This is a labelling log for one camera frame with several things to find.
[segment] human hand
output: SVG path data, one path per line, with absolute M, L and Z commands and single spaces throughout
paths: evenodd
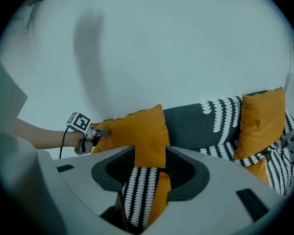
M 84 133 L 80 131 L 67 132 L 64 138 L 64 147 L 79 148 L 80 143 L 85 139 Z

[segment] wire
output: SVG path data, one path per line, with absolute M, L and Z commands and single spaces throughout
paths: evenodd
M 63 134 L 63 139 L 62 139 L 62 143 L 61 143 L 61 147 L 60 147 L 60 155 L 59 155 L 59 159 L 61 159 L 62 148 L 63 148 L 63 143 L 64 143 L 64 138 L 65 138 L 66 133 L 68 132 L 69 127 L 70 127 L 70 126 L 68 125 L 68 127 L 66 128 L 66 130 L 65 130 L 65 132 L 64 132 L 64 134 Z

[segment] orange fabric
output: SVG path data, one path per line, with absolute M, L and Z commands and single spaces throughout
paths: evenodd
M 161 104 L 92 126 L 111 131 L 109 136 L 100 139 L 92 154 L 134 145 L 135 166 L 165 168 L 166 146 L 170 142 Z
M 283 88 L 243 95 L 240 137 L 234 159 L 248 158 L 280 139 L 285 121 Z
M 266 158 L 262 158 L 257 164 L 250 165 L 245 168 L 261 181 L 269 184 L 268 176 L 266 173 Z
M 168 193 L 170 191 L 171 183 L 169 175 L 164 172 L 160 172 L 146 228 L 151 225 L 167 207 Z

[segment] white wall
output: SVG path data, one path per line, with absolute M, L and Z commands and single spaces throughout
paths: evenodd
M 34 66 L 15 79 L 29 97 L 20 117 L 43 128 L 76 110 L 101 121 L 284 87 L 290 68 L 270 0 L 45 0 L 31 26 Z

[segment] person's arm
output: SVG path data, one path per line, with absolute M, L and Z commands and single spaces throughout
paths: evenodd
M 41 129 L 17 119 L 13 125 L 12 133 L 15 136 L 28 140 L 36 149 L 51 149 L 61 146 L 64 131 Z M 84 138 L 84 134 L 80 131 L 67 132 L 63 147 L 71 146 L 78 148 Z

